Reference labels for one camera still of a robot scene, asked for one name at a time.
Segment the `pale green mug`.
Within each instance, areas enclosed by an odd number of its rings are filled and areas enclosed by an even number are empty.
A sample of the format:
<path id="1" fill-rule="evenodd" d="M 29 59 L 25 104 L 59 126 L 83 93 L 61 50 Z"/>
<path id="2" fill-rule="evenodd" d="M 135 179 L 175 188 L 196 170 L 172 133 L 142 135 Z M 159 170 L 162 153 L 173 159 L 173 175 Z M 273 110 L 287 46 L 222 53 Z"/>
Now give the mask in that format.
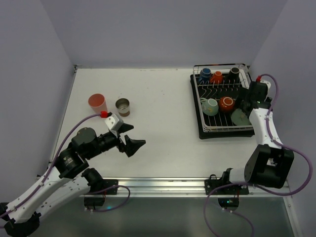
<path id="1" fill-rule="evenodd" d="M 251 125 L 249 118 L 241 109 L 236 109 L 231 114 L 232 123 L 236 126 L 248 126 Z"/>
<path id="2" fill-rule="evenodd" d="M 202 112 L 207 116 L 215 116 L 218 114 L 219 106 L 215 99 L 200 98 Z"/>

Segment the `steel cup with cork base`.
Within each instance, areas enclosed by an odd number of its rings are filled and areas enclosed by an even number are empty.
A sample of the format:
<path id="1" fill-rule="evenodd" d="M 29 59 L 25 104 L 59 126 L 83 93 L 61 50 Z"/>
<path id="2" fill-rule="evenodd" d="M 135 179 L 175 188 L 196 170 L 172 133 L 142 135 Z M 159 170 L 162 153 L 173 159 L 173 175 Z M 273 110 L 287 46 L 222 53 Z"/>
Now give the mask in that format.
<path id="1" fill-rule="evenodd" d="M 120 98 L 116 101 L 115 107 L 122 117 L 127 117 L 130 114 L 130 102 L 126 98 Z"/>

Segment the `pink plastic cup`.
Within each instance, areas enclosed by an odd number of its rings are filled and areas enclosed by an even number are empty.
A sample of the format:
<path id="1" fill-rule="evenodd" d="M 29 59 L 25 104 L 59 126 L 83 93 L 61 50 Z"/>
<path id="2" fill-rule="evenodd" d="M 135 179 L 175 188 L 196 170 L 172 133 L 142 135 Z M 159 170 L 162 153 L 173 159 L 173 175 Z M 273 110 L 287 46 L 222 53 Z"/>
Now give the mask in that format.
<path id="1" fill-rule="evenodd" d="M 108 110 L 105 97 L 99 93 L 91 95 L 88 104 L 95 113 Z"/>

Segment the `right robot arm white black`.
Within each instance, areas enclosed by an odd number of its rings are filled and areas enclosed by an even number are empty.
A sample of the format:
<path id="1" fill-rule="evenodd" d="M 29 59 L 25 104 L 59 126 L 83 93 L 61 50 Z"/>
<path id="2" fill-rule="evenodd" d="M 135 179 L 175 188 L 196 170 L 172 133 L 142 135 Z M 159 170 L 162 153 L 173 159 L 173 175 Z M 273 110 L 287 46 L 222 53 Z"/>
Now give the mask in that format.
<path id="1" fill-rule="evenodd" d="M 237 97 L 237 108 L 253 126 L 257 147 L 244 168 L 228 168 L 221 179 L 224 184 L 243 183 L 280 189 L 294 160 L 294 153 L 282 147 L 271 111 L 272 99 L 267 84 L 253 81 Z"/>

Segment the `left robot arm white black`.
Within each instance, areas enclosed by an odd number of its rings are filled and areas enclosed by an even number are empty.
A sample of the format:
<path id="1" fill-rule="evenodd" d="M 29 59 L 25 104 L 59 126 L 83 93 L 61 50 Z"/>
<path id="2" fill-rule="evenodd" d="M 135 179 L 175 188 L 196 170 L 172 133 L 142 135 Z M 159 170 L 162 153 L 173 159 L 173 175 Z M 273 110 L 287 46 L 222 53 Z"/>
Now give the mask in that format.
<path id="1" fill-rule="evenodd" d="M 4 229 L 11 237 L 28 237 L 39 226 L 44 215 L 71 199 L 84 194 L 105 194 L 118 188 L 118 181 L 108 183 L 88 160 L 112 148 L 133 156 L 145 140 L 133 140 L 119 133 L 133 129 L 123 124 L 116 133 L 111 131 L 97 135 L 93 128 L 82 128 L 71 139 L 68 147 L 59 152 L 49 169 L 20 197 L 0 204 L 0 217 L 5 220 Z"/>

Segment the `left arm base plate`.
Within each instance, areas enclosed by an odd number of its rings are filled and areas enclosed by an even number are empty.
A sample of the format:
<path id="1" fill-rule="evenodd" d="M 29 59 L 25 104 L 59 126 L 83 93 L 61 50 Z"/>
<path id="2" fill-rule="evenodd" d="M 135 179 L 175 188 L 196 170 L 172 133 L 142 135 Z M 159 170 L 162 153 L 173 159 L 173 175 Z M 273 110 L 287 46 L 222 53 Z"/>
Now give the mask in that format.
<path id="1" fill-rule="evenodd" d="M 88 195 L 116 195 L 118 192 L 118 179 L 103 179 L 90 187 Z"/>

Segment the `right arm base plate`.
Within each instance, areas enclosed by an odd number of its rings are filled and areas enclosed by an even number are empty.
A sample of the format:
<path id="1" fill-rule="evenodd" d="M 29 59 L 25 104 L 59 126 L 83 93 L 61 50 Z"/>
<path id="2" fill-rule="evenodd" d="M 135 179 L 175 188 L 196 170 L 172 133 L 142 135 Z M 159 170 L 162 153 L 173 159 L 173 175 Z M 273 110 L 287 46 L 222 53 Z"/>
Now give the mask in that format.
<path id="1" fill-rule="evenodd" d="M 204 181 L 205 194 L 209 195 L 214 189 L 231 184 L 229 181 L 228 172 L 223 172 L 222 177 L 218 178 L 215 174 L 210 175 L 208 179 Z M 229 186 L 217 189 L 212 195 L 248 195 L 248 187 L 243 188 L 241 185 Z"/>

